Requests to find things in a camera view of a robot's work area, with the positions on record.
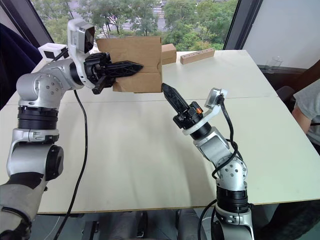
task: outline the window frame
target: window frame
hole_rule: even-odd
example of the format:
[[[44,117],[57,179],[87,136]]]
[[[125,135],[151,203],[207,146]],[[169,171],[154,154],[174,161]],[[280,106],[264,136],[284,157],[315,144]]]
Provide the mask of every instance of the window frame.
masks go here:
[[[38,48],[54,42],[30,0],[0,0],[0,6],[21,36],[33,46]]]
[[[241,50],[263,0],[238,0],[223,50]]]

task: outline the small cardboard box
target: small cardboard box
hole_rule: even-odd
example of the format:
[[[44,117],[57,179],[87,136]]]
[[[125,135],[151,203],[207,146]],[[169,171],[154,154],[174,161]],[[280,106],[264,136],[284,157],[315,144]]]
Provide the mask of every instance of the small cardboard box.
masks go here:
[[[175,63],[177,59],[177,49],[172,43],[162,45],[161,57],[162,65]]]
[[[113,91],[162,92],[161,38],[159,36],[98,39],[97,45],[101,52],[110,53],[113,63],[131,61],[143,65],[138,73],[117,78],[113,84]]]

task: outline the black cloth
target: black cloth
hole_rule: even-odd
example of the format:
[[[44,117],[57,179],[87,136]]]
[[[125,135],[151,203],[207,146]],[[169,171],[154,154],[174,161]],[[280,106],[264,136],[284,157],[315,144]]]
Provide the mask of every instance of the black cloth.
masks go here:
[[[0,23],[0,109],[15,93],[18,78],[30,73],[41,59],[36,47]]]
[[[320,146],[315,144],[315,143],[312,143],[314,149],[318,152],[318,154],[320,155]]]

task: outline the wooden block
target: wooden block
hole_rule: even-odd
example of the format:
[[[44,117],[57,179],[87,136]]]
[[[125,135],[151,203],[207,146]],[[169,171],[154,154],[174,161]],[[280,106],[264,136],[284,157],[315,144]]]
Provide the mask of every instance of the wooden block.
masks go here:
[[[199,61],[201,59],[213,57],[214,54],[215,54],[215,50],[213,48],[208,48],[205,50],[196,51],[193,53],[188,53],[188,54],[182,55],[180,57],[180,63],[182,63],[182,64],[193,63],[193,62]]]

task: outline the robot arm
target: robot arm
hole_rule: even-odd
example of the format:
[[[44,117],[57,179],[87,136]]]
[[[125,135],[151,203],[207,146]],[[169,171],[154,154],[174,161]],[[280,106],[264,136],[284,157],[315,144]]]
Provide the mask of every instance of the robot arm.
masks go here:
[[[205,102],[208,111],[203,113],[195,101],[188,105],[171,86],[163,83],[162,90],[165,98],[178,113],[173,117],[173,121],[179,128],[183,128],[184,135],[193,138],[195,147],[216,168],[218,178],[212,175],[215,178],[217,200],[216,221],[212,219],[211,224],[212,239],[254,240],[245,182],[248,174],[247,166],[237,156],[237,150],[231,153],[227,140],[208,123],[219,113],[221,100],[224,100],[227,92],[213,88]]]
[[[46,64],[36,73],[21,76],[18,127],[13,129],[7,160],[9,180],[0,185],[0,238],[28,239],[32,221],[48,181],[63,171],[64,152],[59,139],[58,111],[66,91],[86,86],[94,94],[131,76],[143,65],[112,63],[108,53],[90,54],[94,27],[82,19],[68,23],[68,51],[72,59]]]

